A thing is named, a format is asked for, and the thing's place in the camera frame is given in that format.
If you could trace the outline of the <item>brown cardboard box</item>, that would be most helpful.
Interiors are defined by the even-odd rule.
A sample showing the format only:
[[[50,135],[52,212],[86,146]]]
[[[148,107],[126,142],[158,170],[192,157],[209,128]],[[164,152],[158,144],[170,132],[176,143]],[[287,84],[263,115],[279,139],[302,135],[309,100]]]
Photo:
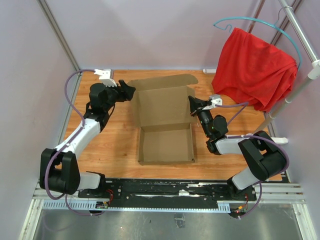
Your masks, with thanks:
[[[137,161],[140,165],[193,164],[195,162],[189,97],[191,74],[131,80],[135,88],[130,101],[133,119],[139,129]]]

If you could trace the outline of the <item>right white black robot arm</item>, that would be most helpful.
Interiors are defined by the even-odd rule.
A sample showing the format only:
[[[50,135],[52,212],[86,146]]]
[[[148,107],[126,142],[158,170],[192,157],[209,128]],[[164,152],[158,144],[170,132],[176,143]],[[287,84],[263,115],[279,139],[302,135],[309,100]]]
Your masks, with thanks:
[[[247,167],[227,180],[226,193],[232,200],[240,199],[245,190],[278,175],[289,167],[288,154],[265,131],[254,134],[229,135],[226,118],[212,116],[210,110],[223,106],[219,95],[208,100],[188,96],[190,115],[197,117],[207,137],[206,147],[214,155],[238,154]]]

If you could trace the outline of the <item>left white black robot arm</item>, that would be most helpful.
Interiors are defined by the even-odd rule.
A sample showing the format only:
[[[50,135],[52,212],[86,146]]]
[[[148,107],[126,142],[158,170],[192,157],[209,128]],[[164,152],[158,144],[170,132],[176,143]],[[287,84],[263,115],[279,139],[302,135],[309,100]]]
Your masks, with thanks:
[[[95,83],[90,87],[89,102],[81,123],[65,141],[41,153],[39,183],[48,195],[51,192],[73,195],[76,191],[89,189],[96,198],[101,198],[107,193],[107,185],[101,182],[102,174],[80,172],[78,158],[103,131],[115,104],[130,101],[135,91],[135,87],[124,80],[113,85]]]

